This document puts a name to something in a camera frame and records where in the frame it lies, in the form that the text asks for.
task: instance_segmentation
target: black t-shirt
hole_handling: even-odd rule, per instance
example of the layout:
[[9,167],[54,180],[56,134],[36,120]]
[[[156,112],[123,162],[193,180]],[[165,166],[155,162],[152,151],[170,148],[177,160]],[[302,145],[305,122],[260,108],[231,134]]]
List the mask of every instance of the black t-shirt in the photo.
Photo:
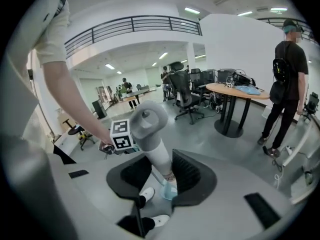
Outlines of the black t-shirt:
[[[128,88],[132,87],[132,84],[131,84],[130,82],[125,82],[125,83],[123,84],[123,86],[124,86],[126,89],[128,89]],[[130,93],[132,93],[132,90],[129,90],[129,91],[127,90],[126,93],[127,93],[127,94],[130,94]]]
[[[160,75],[161,79],[164,78],[166,75],[168,75],[168,72],[164,71],[164,72]],[[165,84],[165,85],[170,84],[168,77],[167,77],[166,79],[164,79],[162,82],[163,82],[163,84]]]
[[275,57],[285,59],[292,68],[287,100],[299,100],[298,72],[308,75],[308,63],[304,50],[292,41],[282,41],[275,47]]

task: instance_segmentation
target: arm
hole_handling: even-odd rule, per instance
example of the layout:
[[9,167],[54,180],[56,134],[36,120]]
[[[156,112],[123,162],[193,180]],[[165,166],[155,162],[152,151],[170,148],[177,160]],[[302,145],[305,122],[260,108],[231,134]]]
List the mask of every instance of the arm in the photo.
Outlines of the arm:
[[79,125],[98,137],[105,144],[112,144],[110,131],[91,113],[70,76],[65,62],[43,64],[46,86],[61,108]]
[[306,90],[306,78],[305,73],[298,72],[298,90],[299,90],[299,106],[297,109],[297,114],[301,115],[304,109],[304,99]]

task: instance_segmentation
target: wooden table top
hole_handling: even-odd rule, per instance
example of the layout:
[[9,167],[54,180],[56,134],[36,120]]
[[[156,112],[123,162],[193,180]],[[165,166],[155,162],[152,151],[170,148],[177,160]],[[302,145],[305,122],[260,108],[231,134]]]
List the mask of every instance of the wooden table top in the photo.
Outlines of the wooden table top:
[[251,94],[246,94],[243,91],[237,90],[236,88],[227,88],[224,83],[209,83],[205,87],[208,90],[216,93],[237,96],[245,99],[268,100],[270,98],[269,93],[265,91],[260,90],[261,92],[260,95],[251,95]]

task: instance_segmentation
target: floor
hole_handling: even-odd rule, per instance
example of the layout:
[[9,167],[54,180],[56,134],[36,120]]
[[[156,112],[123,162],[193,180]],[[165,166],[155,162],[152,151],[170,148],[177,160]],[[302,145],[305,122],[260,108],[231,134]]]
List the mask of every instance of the floor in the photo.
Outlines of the floor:
[[[273,159],[266,156],[262,147],[257,144],[257,140],[261,136],[261,132],[266,122],[266,119],[262,117],[264,111],[263,107],[251,103],[243,126],[243,135],[239,138],[228,138],[218,133],[214,128],[214,123],[216,120],[220,119],[220,114],[216,114],[216,112],[210,108],[200,107],[199,111],[203,112],[207,118],[195,120],[194,125],[189,124],[190,119],[188,115],[179,117],[179,119],[175,121],[174,118],[179,113],[179,108],[172,105],[174,102],[173,100],[162,102],[162,95],[162,90],[158,89],[146,94],[140,99],[140,102],[144,100],[155,100],[167,111],[168,123],[161,130],[160,134],[169,153],[171,153],[170,151],[172,151],[172,149],[180,149],[226,160],[249,169],[264,181],[276,187],[277,181],[275,180],[275,175],[281,176],[281,173],[276,166],[272,165]],[[234,121],[240,121],[244,107],[245,102],[238,99],[232,118]],[[103,120],[103,124],[106,127],[110,127],[112,120],[129,118],[131,113],[132,111],[130,112],[129,105],[125,102],[121,102],[107,110],[108,117]],[[266,144],[267,147],[272,145],[272,141],[280,128],[280,121],[281,120],[279,120],[278,124],[275,126],[274,131]],[[288,140],[295,127],[295,123],[290,126],[284,142]],[[297,140],[300,138],[301,134],[296,134],[293,140],[289,140],[291,147],[294,143],[297,143]],[[88,142],[84,146],[84,151],[81,151],[80,147],[77,146],[70,156],[77,163],[103,160],[105,154],[98,150],[98,144],[98,142],[95,145]],[[284,151],[282,152],[280,160],[284,160],[287,157],[288,153]],[[290,187],[293,180],[292,175],[299,170],[301,164],[304,163],[304,160],[306,160],[305,156],[297,156],[290,166],[288,166],[288,169],[286,168],[286,173],[281,179],[279,190],[288,198],[291,195]],[[141,214],[145,217],[152,217],[159,214],[171,214],[170,201],[157,195],[153,198],[152,202],[146,204],[146,207],[142,209]]]

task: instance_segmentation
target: white sneaker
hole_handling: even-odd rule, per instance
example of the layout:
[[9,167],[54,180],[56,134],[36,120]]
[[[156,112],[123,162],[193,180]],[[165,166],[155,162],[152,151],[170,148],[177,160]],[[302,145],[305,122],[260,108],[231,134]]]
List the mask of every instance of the white sneaker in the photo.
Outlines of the white sneaker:
[[159,215],[157,217],[152,217],[150,219],[154,220],[155,228],[164,226],[170,219],[168,215]]
[[146,188],[142,193],[140,193],[140,196],[145,197],[145,202],[148,202],[151,198],[154,197],[156,191],[153,187]]

